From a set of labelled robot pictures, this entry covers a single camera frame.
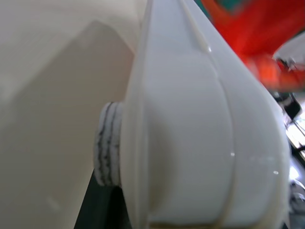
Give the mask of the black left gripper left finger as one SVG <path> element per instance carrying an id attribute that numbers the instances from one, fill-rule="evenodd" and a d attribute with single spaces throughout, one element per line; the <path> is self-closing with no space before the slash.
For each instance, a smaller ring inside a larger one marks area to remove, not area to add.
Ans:
<path id="1" fill-rule="evenodd" d="M 120 180 L 122 102 L 107 103 L 99 117 L 93 144 L 93 172 L 74 228 L 131 227 Z"/>

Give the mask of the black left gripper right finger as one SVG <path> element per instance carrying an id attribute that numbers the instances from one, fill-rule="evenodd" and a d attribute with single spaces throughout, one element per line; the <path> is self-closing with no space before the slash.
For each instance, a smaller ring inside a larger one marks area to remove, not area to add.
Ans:
<path id="1" fill-rule="evenodd" d="M 305 93 L 274 93 L 290 145 L 289 208 L 284 229 L 305 227 Z"/>

